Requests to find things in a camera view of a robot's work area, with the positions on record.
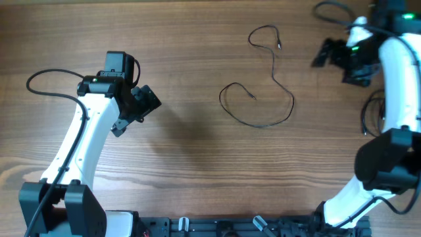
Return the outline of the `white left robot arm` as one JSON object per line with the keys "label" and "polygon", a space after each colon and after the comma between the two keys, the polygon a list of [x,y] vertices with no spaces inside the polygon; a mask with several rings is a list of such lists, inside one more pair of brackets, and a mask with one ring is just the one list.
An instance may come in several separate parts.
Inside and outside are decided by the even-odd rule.
{"label": "white left robot arm", "polygon": [[123,135],[161,106],[147,85],[138,87],[139,62],[109,51],[105,67],[77,86],[74,117],[55,158],[37,182],[18,195],[26,236],[149,236],[136,211],[106,211],[92,192],[93,179],[109,133]]}

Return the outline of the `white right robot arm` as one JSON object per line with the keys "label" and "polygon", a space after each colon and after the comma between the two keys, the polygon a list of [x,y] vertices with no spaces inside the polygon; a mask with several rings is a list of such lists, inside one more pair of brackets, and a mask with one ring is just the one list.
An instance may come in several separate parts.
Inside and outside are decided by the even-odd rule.
{"label": "white right robot arm", "polygon": [[382,101],[383,128],[355,157],[355,173],[314,213],[318,230],[350,229],[379,203],[413,191],[420,197],[420,15],[404,1],[374,1],[370,15],[351,15],[345,43],[327,41],[313,65],[326,59],[344,70],[344,82],[368,86],[379,65],[384,88],[370,96]]}

